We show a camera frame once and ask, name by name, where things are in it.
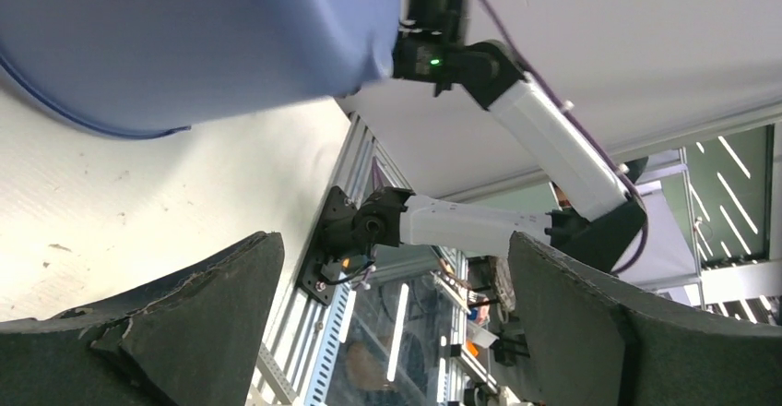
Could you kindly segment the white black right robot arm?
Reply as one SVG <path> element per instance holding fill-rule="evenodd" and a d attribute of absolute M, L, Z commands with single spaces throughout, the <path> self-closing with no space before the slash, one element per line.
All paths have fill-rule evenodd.
<path fill-rule="evenodd" d="M 634 184 L 508 39 L 466 43 L 466 13 L 467 0 L 408 0 L 391 52 L 394 78 L 431 84 L 436 93 L 461 86 L 532 155 L 571 206 L 523 214 L 393 186 L 355 204 L 333 186 L 295 281 L 320 305 L 330 305 L 337 287 L 371 270 L 378 245 L 504 256 L 511 237 L 524 233 L 605 273 L 618 269 L 629 246 L 644 251 L 648 221 Z"/>

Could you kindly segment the large blue plastic bucket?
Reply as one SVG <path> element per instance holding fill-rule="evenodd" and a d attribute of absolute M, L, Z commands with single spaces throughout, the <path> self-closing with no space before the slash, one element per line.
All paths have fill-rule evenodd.
<path fill-rule="evenodd" d="M 391 75 L 401 0 L 1 0 L 1 73 L 107 137 L 324 97 Z"/>

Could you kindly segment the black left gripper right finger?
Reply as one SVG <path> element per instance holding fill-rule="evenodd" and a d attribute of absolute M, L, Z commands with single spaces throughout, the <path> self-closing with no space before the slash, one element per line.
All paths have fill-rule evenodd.
<path fill-rule="evenodd" d="M 547 404 L 780 403 L 780 327 L 673 302 L 524 233 L 508 261 Z"/>

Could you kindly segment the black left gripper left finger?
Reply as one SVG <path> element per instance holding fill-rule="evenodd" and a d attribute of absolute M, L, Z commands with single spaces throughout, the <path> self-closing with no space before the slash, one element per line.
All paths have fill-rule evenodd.
<path fill-rule="evenodd" d="M 242 405 L 284 263 L 253 233 L 185 269 L 1 326 L 5 405 Z"/>

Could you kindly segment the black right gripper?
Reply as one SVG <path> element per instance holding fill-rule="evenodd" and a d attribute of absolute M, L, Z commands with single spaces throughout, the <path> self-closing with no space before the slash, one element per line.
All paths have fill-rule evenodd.
<path fill-rule="evenodd" d="M 447 58 L 465 45 L 468 0 L 408 0 L 393 51 L 393 78 L 452 88 Z"/>

